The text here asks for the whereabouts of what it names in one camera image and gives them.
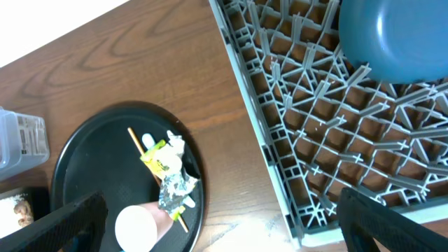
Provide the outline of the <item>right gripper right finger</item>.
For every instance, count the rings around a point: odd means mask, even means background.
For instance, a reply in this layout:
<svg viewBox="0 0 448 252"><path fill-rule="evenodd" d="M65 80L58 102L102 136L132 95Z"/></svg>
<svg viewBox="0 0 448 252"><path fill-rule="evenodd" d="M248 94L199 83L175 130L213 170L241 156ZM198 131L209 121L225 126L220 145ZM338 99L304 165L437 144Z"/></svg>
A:
<svg viewBox="0 0 448 252"><path fill-rule="evenodd" d="M446 251L447 238L351 188L343 188L337 217L349 251Z"/></svg>

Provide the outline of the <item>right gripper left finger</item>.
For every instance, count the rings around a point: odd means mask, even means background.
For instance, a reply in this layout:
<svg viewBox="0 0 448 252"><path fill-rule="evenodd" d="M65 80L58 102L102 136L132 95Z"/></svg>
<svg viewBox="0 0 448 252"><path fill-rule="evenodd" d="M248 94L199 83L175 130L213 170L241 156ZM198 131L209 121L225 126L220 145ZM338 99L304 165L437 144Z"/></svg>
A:
<svg viewBox="0 0 448 252"><path fill-rule="evenodd" d="M2 251L98 251L108 209L102 192L92 192L1 239Z"/></svg>

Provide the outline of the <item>pink cup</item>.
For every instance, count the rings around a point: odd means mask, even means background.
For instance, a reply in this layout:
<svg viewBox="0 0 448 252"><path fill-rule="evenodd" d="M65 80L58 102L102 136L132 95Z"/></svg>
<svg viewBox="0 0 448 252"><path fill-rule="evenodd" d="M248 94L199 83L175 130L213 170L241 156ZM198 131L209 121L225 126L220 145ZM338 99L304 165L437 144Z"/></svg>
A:
<svg viewBox="0 0 448 252"><path fill-rule="evenodd" d="M174 221L157 202L125 207L115 220L115 237L125 252L149 252Z"/></svg>

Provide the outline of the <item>brown food scrap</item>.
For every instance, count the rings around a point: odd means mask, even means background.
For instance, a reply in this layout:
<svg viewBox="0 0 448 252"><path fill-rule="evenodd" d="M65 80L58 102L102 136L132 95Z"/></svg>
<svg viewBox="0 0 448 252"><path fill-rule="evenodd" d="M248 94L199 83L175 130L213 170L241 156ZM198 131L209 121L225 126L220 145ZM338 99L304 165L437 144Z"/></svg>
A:
<svg viewBox="0 0 448 252"><path fill-rule="evenodd" d="M24 228L34 222L34 215L30 203L26 200L18 202L14 207L14 213L18 215L18 224Z"/></svg>

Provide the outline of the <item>dark blue plate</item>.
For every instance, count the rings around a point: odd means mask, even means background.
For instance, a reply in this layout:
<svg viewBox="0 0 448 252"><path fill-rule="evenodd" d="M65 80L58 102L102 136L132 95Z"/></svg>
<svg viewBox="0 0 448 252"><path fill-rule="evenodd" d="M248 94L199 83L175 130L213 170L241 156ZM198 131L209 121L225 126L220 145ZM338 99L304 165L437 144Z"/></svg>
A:
<svg viewBox="0 0 448 252"><path fill-rule="evenodd" d="M447 0L343 0L338 28L350 64L375 81L447 76Z"/></svg>

